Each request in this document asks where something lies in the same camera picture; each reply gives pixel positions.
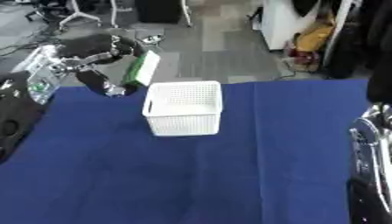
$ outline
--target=white cabinet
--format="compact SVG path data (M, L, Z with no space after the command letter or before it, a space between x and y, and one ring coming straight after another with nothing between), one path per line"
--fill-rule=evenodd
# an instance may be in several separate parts
M314 22L318 7L300 17L291 0L263 0L262 35L270 50L281 50L295 33L303 31Z

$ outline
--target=basket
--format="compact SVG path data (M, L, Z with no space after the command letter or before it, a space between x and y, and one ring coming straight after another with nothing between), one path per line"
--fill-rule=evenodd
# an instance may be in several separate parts
M222 108L217 81L155 83L147 93L143 115L156 136L203 136L218 133Z

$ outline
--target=gray carpet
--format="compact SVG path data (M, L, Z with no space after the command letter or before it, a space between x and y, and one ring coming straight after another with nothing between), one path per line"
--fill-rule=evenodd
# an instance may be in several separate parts
M194 26L187 28L185 21L180 24L139 24L135 12L122 13L118 24L126 29L122 35L139 38L162 33L165 40L160 48L152 47L162 57L153 79L159 81L219 81L237 83L246 81L271 81L281 74L277 58L270 54L259 31L252 31L246 15L256 8L255 0L191 0ZM37 20L28 23L23 15L29 6L10 6L1 9L14 10L2 13L0 10L0 47L13 44L43 26ZM98 28L93 22L84 20L70 24L61 38L72 39L109 28L109 13L99 15L104 26ZM0 72L11 69L28 52L18 52L0 59ZM119 81L125 67L132 58L114 65L99 67L105 74ZM67 86L80 85L69 79Z

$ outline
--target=chair wheel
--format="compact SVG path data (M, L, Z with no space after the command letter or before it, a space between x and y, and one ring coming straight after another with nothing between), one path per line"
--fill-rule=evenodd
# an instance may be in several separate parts
M59 29L58 29L57 31L54 32L54 34L55 34L55 35L61 35L61 34L63 34L64 32L67 32L67 31L68 31L68 27L66 27L66 26L61 26L61 27L59 27Z

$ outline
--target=blue tablecloth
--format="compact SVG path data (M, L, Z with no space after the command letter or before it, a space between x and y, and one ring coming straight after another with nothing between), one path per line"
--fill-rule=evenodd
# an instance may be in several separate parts
M347 127L364 90L362 80L225 85L218 135L155 137L144 91L62 88L0 166L0 221L346 224Z

